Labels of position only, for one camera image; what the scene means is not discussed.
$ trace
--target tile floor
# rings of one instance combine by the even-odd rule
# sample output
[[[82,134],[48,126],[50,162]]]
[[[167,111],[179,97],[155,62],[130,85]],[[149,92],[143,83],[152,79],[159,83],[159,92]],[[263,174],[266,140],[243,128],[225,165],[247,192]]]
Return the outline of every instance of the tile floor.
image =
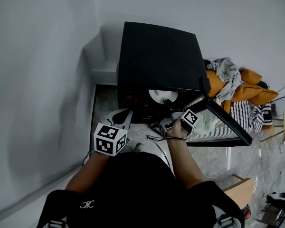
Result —
[[[116,109],[118,109],[117,90],[97,90],[92,131],[95,131],[97,124],[103,122],[109,112]],[[145,139],[147,134],[154,135],[154,132],[147,125],[132,124],[128,134],[130,139],[128,146],[134,147],[137,143],[143,143],[143,151],[156,154],[164,160],[155,144],[151,140]],[[285,147],[279,147],[282,137],[260,143],[260,140],[268,134],[267,132],[254,134],[253,143],[244,147],[189,147],[194,160],[205,177],[218,178],[228,171],[236,171],[243,178],[253,178],[255,180],[255,192],[249,204],[252,215],[246,221],[246,227],[248,228],[266,227],[266,225],[256,221],[263,195],[270,191],[285,191],[277,189],[280,171],[285,162]],[[167,143],[165,141],[159,142],[159,146],[171,162]],[[236,178],[228,177],[218,182],[218,185],[224,188],[235,182],[237,182]]]

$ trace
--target striped cloth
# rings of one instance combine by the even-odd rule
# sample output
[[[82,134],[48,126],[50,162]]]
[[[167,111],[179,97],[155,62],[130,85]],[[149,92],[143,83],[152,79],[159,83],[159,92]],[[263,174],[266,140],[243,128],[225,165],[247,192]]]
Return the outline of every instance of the striped cloth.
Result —
[[[259,132],[263,125],[272,126],[272,113],[270,103],[265,105],[255,105],[248,100],[231,103],[230,115],[247,132]],[[209,134],[193,134],[189,141],[199,138],[213,139],[221,137],[236,137],[236,134],[221,121]]]

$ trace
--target white plate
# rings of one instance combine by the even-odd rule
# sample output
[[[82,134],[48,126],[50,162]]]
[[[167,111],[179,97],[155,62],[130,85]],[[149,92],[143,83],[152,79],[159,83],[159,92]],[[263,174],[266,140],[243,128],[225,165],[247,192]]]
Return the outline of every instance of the white plate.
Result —
[[[159,104],[163,104],[164,99],[169,99],[172,102],[175,101],[179,93],[174,91],[149,89],[149,94],[154,101]]]

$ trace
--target hand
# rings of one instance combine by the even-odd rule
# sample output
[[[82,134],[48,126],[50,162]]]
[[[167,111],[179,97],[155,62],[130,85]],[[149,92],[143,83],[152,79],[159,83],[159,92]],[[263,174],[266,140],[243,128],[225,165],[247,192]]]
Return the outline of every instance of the hand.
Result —
[[[183,138],[181,133],[181,121],[175,120],[173,128],[167,132],[167,137]]]

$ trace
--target person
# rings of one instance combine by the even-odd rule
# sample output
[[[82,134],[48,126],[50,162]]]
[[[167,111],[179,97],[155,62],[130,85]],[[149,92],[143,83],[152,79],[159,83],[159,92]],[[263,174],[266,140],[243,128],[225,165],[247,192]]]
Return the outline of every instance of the person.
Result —
[[[183,138],[179,120],[167,134]],[[94,152],[65,190],[48,195],[37,227],[223,227],[220,210],[243,228],[240,208],[214,182],[204,181],[186,142],[167,142],[175,176],[150,153]]]

